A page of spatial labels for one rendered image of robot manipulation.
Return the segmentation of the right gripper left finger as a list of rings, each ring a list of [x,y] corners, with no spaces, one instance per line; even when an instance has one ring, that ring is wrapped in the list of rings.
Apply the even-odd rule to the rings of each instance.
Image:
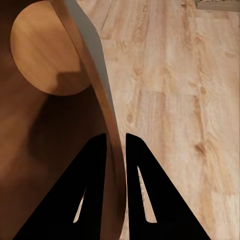
[[[106,157],[105,133],[88,140],[13,240],[100,240]]]

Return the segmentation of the trash can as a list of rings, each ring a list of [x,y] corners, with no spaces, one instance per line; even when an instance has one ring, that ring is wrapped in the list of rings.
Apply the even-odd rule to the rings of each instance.
[[[120,240],[127,174],[99,34],[76,0],[0,0],[0,240],[103,133],[100,240]]]

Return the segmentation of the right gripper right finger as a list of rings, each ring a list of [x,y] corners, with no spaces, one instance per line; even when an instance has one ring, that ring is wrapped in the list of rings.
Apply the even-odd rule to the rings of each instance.
[[[129,240],[211,240],[148,146],[126,133]],[[146,220],[140,169],[157,223]]]

